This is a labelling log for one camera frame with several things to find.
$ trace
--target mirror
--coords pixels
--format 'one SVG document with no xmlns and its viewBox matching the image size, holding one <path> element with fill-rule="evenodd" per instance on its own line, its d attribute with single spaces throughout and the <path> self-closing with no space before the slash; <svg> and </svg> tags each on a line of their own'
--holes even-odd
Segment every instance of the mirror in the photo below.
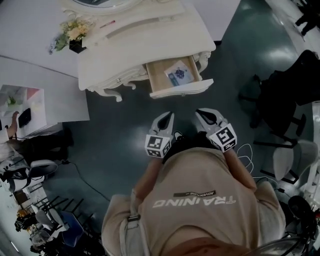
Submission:
<svg viewBox="0 0 320 256">
<path fill-rule="evenodd" d="M 114 8 L 133 0 L 73 0 L 74 2 L 83 6 L 92 8 Z"/>
</svg>

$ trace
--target open drawer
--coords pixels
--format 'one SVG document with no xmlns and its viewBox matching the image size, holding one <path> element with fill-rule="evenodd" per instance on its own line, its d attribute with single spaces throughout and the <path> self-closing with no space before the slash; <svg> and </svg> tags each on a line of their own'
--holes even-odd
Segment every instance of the open drawer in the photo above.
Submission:
<svg viewBox="0 0 320 256">
<path fill-rule="evenodd" d="M 194 77 L 194 82 L 184 85 L 174 86 L 165 74 L 165 71 L 172 67 L 178 61 L 182 61 L 190 70 Z M 202 80 L 194 57 L 186 56 L 181 58 L 170 58 L 154 61 L 146 64 L 146 70 L 150 79 L 153 99 L 172 95 L 199 94 L 207 90 L 213 83 L 213 79 Z"/>
</svg>

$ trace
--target wall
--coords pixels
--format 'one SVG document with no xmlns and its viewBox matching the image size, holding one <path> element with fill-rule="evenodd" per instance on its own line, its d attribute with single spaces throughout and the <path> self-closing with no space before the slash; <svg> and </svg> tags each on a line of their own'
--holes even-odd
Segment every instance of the wall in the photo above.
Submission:
<svg viewBox="0 0 320 256">
<path fill-rule="evenodd" d="M 74 77 L 0 57 L 0 85 L 44 89 L 46 119 L 52 124 L 89 120 L 86 93 Z"/>
<path fill-rule="evenodd" d="M 222 40 L 240 3 L 240 0 L 183 1 L 193 3 L 214 41 Z"/>
<path fill-rule="evenodd" d="M 67 19 L 58 0 L 4 0 L 0 4 L 0 56 L 30 62 L 78 77 L 77 54 L 47 47 Z"/>
<path fill-rule="evenodd" d="M 0 255 L 1 256 L 21 256 L 13 247 L 8 236 L 0 229 Z"/>
</svg>

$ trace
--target ornate table leg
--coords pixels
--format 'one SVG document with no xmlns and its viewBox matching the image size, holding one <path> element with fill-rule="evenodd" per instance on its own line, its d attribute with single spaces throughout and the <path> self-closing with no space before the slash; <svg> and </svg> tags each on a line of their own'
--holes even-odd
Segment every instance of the ornate table leg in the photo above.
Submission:
<svg viewBox="0 0 320 256">
<path fill-rule="evenodd" d="M 133 82 L 124 82 L 123 86 L 132 87 L 132 90 L 136 89 L 136 85 Z"/>
<path fill-rule="evenodd" d="M 211 51 L 203 51 L 199 54 L 199 64 L 200 64 L 200 69 L 199 73 L 204 71 L 207 66 L 208 66 L 208 59 L 211 56 Z"/>
<path fill-rule="evenodd" d="M 99 95 L 104 96 L 104 97 L 114 96 L 116 102 L 122 101 L 121 94 L 115 90 L 97 88 L 97 89 L 94 89 L 94 91 L 96 91 Z"/>
</svg>

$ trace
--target phone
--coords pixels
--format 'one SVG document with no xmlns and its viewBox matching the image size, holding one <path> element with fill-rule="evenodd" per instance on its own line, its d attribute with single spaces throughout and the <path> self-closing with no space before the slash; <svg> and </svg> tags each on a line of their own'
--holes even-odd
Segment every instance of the phone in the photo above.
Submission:
<svg viewBox="0 0 320 256">
<path fill-rule="evenodd" d="M 31 109 L 28 108 L 19 116 L 19 127 L 22 128 L 31 121 Z"/>
</svg>

